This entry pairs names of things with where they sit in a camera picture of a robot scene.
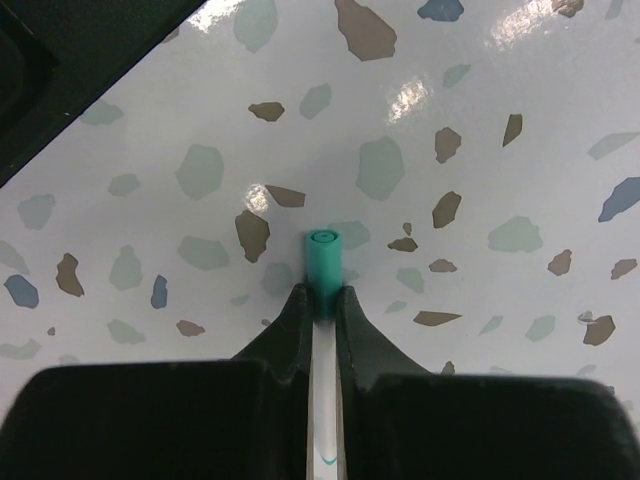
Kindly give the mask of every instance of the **teal pen end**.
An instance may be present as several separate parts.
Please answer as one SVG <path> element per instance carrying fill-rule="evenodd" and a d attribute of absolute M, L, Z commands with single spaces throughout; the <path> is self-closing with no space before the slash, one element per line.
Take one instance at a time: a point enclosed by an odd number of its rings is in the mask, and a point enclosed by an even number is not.
<path fill-rule="evenodd" d="M 342 237 L 333 230 L 315 230 L 306 238 L 307 283 L 313 291 L 318 320 L 335 316 L 342 288 Z"/>

